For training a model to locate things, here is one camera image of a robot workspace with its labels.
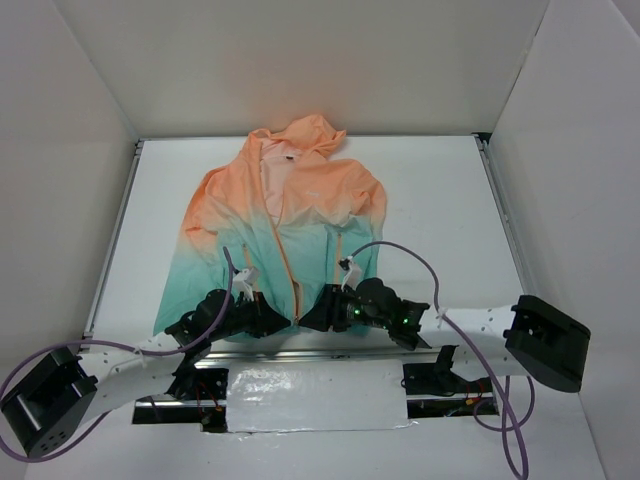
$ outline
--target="hooded jacket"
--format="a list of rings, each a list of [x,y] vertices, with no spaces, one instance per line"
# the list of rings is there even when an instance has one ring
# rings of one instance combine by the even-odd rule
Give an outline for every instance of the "hooded jacket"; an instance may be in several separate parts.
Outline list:
[[[294,323],[325,284],[342,281],[338,261],[381,238],[386,209],[382,185],[358,161],[328,160],[345,135],[320,115],[279,133],[255,130],[229,165],[205,175],[180,227],[154,334],[226,288],[225,246],[236,268],[260,270],[254,290]],[[358,255],[364,278],[376,264],[377,249]]]

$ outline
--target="white table surface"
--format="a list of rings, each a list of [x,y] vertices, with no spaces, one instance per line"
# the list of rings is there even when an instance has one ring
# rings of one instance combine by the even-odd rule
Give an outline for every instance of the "white table surface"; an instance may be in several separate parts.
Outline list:
[[[204,172],[231,160],[242,141],[145,143],[99,306],[96,338],[133,342],[151,334],[186,204]],[[433,262],[444,305],[496,306],[517,299],[521,287],[472,137],[355,137],[336,156],[359,159],[383,183],[389,198],[384,238]],[[379,274],[402,296],[431,297],[426,273],[400,253],[381,250]],[[274,344],[220,343],[222,350],[392,345],[384,335],[315,333]],[[513,404],[520,415],[527,391],[524,380],[514,381]],[[113,412],[64,457],[29,466],[26,480],[513,478],[500,435],[470,417],[420,419],[397,430],[248,436],[203,434],[197,425],[133,426],[132,410],[129,404]],[[577,395],[539,387],[524,437],[531,479],[604,479]]]
[[[144,340],[153,324],[186,206],[204,174],[229,163],[244,138],[147,141],[103,296],[95,338]],[[473,137],[350,137],[334,158],[356,158],[387,193],[383,238],[423,255],[442,283],[441,303],[495,307],[522,293]],[[401,297],[429,301],[433,282],[415,260],[381,247],[378,275]],[[300,330],[217,351],[394,348],[386,333],[365,337]]]

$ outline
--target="white bracket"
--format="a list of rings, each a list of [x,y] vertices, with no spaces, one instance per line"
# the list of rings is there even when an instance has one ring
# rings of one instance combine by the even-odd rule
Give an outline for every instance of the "white bracket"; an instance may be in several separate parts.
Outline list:
[[[524,367],[505,348],[504,331],[513,325],[511,306],[499,308],[449,309],[447,318],[455,322],[482,352],[496,375],[527,375]],[[434,348],[456,345],[451,371],[467,381],[487,376],[482,364],[458,333],[440,314],[431,310],[420,319],[420,336]]]
[[[138,346],[145,350],[170,351],[180,344],[172,336],[159,333]],[[152,357],[123,350],[80,354],[82,369],[98,379],[98,391],[82,423],[138,398],[166,392],[183,358],[184,354]]]
[[[349,255],[346,260],[349,262],[349,268],[347,269],[347,273],[342,279],[342,290],[344,287],[348,285],[353,290],[356,289],[358,283],[360,283],[360,279],[362,278],[362,269],[360,266],[353,260],[353,257]]]
[[[243,268],[233,277],[233,288],[244,292],[247,299],[253,302],[253,284],[258,280],[260,270],[256,267]]]

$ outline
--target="jacket hood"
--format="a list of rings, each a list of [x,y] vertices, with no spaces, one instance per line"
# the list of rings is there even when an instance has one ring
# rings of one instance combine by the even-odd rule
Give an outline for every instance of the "jacket hood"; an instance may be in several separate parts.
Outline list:
[[[254,130],[249,134],[245,148],[271,142],[287,142],[297,150],[313,150],[326,158],[338,148],[346,134],[345,130],[337,131],[333,128],[322,115],[309,115],[294,120],[281,132],[272,133],[266,128]]]

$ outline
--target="wire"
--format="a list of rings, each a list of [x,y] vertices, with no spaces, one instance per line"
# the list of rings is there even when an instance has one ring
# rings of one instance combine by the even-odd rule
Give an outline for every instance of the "wire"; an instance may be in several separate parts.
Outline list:
[[[451,320],[444,311],[440,309],[440,279],[438,278],[436,271],[425,259],[423,259],[420,255],[418,255],[414,251],[408,249],[407,247],[403,247],[402,245],[399,245],[397,243],[388,242],[385,240],[369,242],[361,246],[360,248],[357,248],[351,254],[351,257],[355,257],[364,249],[373,247],[375,245],[387,245],[387,246],[402,250],[403,252],[408,253],[413,258],[418,260],[422,265],[425,266],[427,270],[429,270],[429,273],[433,277],[433,283],[434,283],[433,306],[435,307],[436,311],[438,312],[442,320],[444,320],[465,341],[465,343],[469,346],[471,351],[473,351],[473,353],[478,358],[478,360],[486,370],[487,374],[489,375],[489,378],[491,379],[491,382],[493,383],[494,388],[498,393],[498,396],[502,399],[502,405],[503,405],[502,406],[503,408],[502,428],[499,431],[502,433],[502,447],[504,450],[504,455],[507,459],[507,463],[509,464],[509,468],[513,472],[514,476],[520,480],[526,480],[527,478],[529,478],[529,457],[527,454],[527,447],[524,443],[524,438],[522,436],[522,430],[520,429],[520,424],[518,423],[516,414],[513,411],[513,407],[511,406],[511,403],[509,402],[509,397],[505,393],[504,389],[502,388],[502,385],[500,385],[500,382],[498,381],[498,377],[496,376],[495,372],[491,368],[491,365],[489,365],[489,362],[487,361],[486,357],[482,354],[482,352],[476,346],[473,340],[471,340],[469,335],[467,335],[464,332],[464,330],[458,327],[458,325],[453,320]],[[512,428],[513,432],[515,433],[516,440],[518,442],[518,448],[520,450],[520,459],[522,460],[522,473],[518,471],[515,464],[513,463],[513,458],[511,457],[511,451],[509,449],[509,443],[507,440],[507,432],[509,431],[507,429],[507,418],[511,422],[512,426],[510,428]]]
[[[198,385],[196,385],[196,406],[198,407],[198,414],[200,415],[200,418],[204,418],[202,407],[200,406],[200,390],[198,389]]]
[[[200,382],[200,386],[209,395],[209,397],[211,397],[211,400],[213,400],[213,403],[216,406],[216,411],[221,412],[222,409],[220,408],[220,405],[218,405],[218,400],[216,400],[216,397],[213,396],[213,393],[211,393],[211,391],[207,388],[207,386],[204,383]]]
[[[202,335],[196,338],[193,342],[185,345],[184,347],[180,347],[175,350],[168,350],[165,352],[157,352],[153,350],[142,350],[136,347],[132,347],[131,345],[126,345],[124,343],[111,342],[109,340],[93,340],[93,339],[69,340],[66,342],[60,342],[54,345],[49,345],[48,347],[42,348],[37,352],[29,355],[22,362],[20,362],[11,372],[9,372],[9,375],[7,376],[7,378],[5,378],[4,382],[2,382],[2,385],[0,385],[0,399],[4,398],[5,393],[9,387],[9,384],[11,383],[11,380],[14,379],[14,377],[18,374],[18,372],[20,372],[20,370],[22,370],[25,366],[27,366],[30,362],[38,358],[40,355],[44,355],[45,353],[49,353],[53,350],[57,350],[58,348],[64,348],[64,347],[70,347],[70,346],[81,346],[81,345],[101,345],[104,347],[118,348],[120,350],[125,350],[127,352],[132,352],[132,353],[140,352],[141,355],[146,355],[149,357],[167,357],[169,355],[176,355],[178,353],[186,352],[190,348],[198,345],[202,340],[207,338],[211,334],[211,332],[213,332],[213,330],[217,328],[220,322],[222,322],[222,320],[224,319],[225,313],[227,312],[229,299],[231,298],[231,288],[233,287],[233,275],[231,274],[231,272],[234,271],[234,267],[233,267],[233,262],[231,260],[231,255],[229,254],[229,250],[227,250],[227,247],[222,247],[222,251],[224,253],[225,259],[227,260],[227,265],[229,268],[229,281],[227,282],[227,291],[224,296],[224,301],[222,302],[222,307],[220,308],[220,311],[218,312],[218,315],[216,316],[213,323],[211,323],[209,328],[207,328],[202,333]],[[58,458],[59,456],[64,455],[72,448],[75,448],[82,440],[84,440],[87,437],[87,435],[89,435],[98,426],[98,424],[100,424],[100,422],[102,422],[102,420],[104,420],[104,418],[107,416],[108,413],[109,412],[106,412],[100,415],[97,418],[97,420],[82,433],[82,435],[80,435],[76,440],[73,441],[73,443],[71,443],[71,445],[63,448],[62,450],[51,453],[46,457],[29,458],[25,455],[21,455],[13,451],[11,447],[9,447],[9,445],[7,445],[7,443],[4,441],[2,436],[0,436],[0,450],[2,450],[5,454],[13,458],[14,460],[17,460],[19,462],[24,462],[24,463],[42,463],[42,462],[47,462],[49,460],[53,460],[54,458]]]
[[[451,411],[449,411],[449,412],[445,413],[445,415],[444,415],[444,416],[445,416],[445,417],[450,417],[451,415],[453,415],[453,414],[455,414],[455,413],[458,413],[460,410],[462,410],[462,407],[455,408],[455,409],[453,409],[453,410],[451,410]]]
[[[527,409],[527,413],[522,418],[522,420],[520,420],[520,422],[518,423],[520,427],[523,427],[524,424],[529,421],[529,419],[531,418],[531,415],[533,414],[533,410],[536,404],[536,389],[535,389],[535,386],[533,385],[533,380],[531,380],[531,377],[527,377],[527,381],[529,382],[529,391],[531,392],[531,397],[530,397],[531,399],[529,400],[529,408]],[[511,385],[511,377],[507,377],[504,384],[504,391],[507,394],[507,396],[509,395],[510,385]],[[473,408],[473,418],[475,418],[476,422],[478,422],[487,430],[491,430],[492,432],[502,432],[501,427],[493,427],[488,423],[485,423],[484,421],[480,420],[480,417],[478,416],[478,410],[480,409],[480,407],[482,407],[482,405],[486,405],[489,402],[491,402],[491,399],[485,398],[484,400],[481,400],[480,402],[476,403],[475,407]],[[511,432],[511,431],[513,431],[513,427],[512,426],[507,427],[507,432]]]

